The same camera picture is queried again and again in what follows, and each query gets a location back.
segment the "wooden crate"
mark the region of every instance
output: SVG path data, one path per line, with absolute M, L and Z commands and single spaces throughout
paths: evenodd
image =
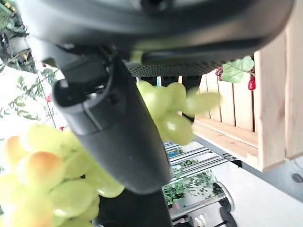
M 200 91 L 218 91 L 220 107 L 196 117 L 197 136 L 260 171 L 303 155 L 303 1 L 289 26 L 256 52 L 256 90 L 249 76 L 239 84 L 218 81 L 215 71 L 202 77 Z

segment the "grape cluster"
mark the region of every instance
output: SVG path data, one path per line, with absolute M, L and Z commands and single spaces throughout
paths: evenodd
M 191 122 L 181 113 L 195 117 L 220 104 L 218 93 L 197 94 L 198 88 L 186 92 L 177 82 L 168 87 L 153 87 L 146 81 L 139 81 L 137 87 L 161 139 L 180 145 L 186 145 L 194 138 Z
M 124 190 L 69 130 L 34 125 L 9 138 L 3 154 L 0 227 L 92 227 L 99 195 Z

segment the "grape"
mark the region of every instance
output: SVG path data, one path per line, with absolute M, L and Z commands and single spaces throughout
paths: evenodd
M 64 171 L 64 163 L 58 156 L 48 152 L 35 152 L 19 163 L 16 174 L 24 185 L 47 191 L 63 180 Z
M 65 177 L 69 179 L 81 177 L 89 171 L 91 163 L 91 157 L 86 151 L 75 152 L 65 162 Z
M 178 111 L 181 110 L 182 107 L 185 105 L 185 98 L 186 98 L 186 90 L 183 84 L 180 83 L 171 83 L 168 85 L 168 90 L 170 92 L 172 98 L 172 110 Z
M 75 218 L 73 220 L 66 221 L 60 227 L 93 227 L 93 225 L 89 221 Z
M 20 136 L 10 137 L 4 146 L 5 168 L 14 169 L 18 162 L 28 156 L 30 153 L 26 152 L 19 142 Z
M 91 221 L 98 216 L 99 213 L 99 195 L 92 201 L 90 206 L 82 214 L 78 215 L 78 218 Z
M 54 215 L 71 218 L 83 213 L 91 204 L 94 189 L 85 181 L 67 181 L 50 193 Z
M 30 152 L 49 152 L 61 158 L 72 153 L 64 143 L 64 133 L 46 125 L 33 125 L 21 136 L 21 144 Z
M 155 88 L 148 82 L 141 80 L 137 83 L 138 90 L 142 96 L 145 96 L 146 94 L 153 92 Z
M 114 198 L 120 195 L 124 186 L 112 178 L 104 169 L 98 165 L 94 165 L 90 171 L 85 174 L 86 180 L 99 195 L 106 198 Z
M 27 195 L 5 210 L 8 227 L 51 227 L 52 203 L 48 196 Z
M 143 99 L 153 120 L 162 118 L 171 105 L 171 96 L 167 87 L 157 88 L 144 95 Z
M 0 174 L 0 204 L 16 186 L 16 176 L 12 173 Z
M 190 94 L 186 97 L 182 112 L 187 116 L 194 117 L 196 114 L 204 114 L 220 104 L 220 94 L 209 92 L 203 94 Z
M 66 218 L 62 218 L 62 217 L 53 215 L 53 226 L 52 227 L 61 226 L 65 221 L 66 221 Z
M 177 144 L 186 145 L 194 139 L 191 122 L 177 113 L 168 115 L 163 120 L 163 127 L 167 136 Z

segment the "white floor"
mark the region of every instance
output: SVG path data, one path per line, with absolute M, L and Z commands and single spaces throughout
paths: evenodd
M 238 227 L 303 226 L 303 203 L 233 163 L 215 167 L 212 172 L 232 195 L 235 203 L 232 215 Z M 190 196 L 187 197 L 186 204 L 199 200 L 199 197 Z M 214 204 L 193 212 L 192 216 L 203 213 L 207 221 L 206 227 L 213 227 L 222 222 L 219 207 L 219 204 Z

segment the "green leaf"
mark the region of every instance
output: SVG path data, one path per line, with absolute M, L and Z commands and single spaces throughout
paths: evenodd
M 255 62 L 250 56 L 246 56 L 236 61 L 224 64 L 222 80 L 231 83 L 240 83 L 246 72 L 255 66 Z
M 21 107 L 26 106 L 25 103 L 16 103 L 16 105 Z
M 18 79 L 18 83 L 21 84 L 23 82 L 23 76 L 20 76 Z

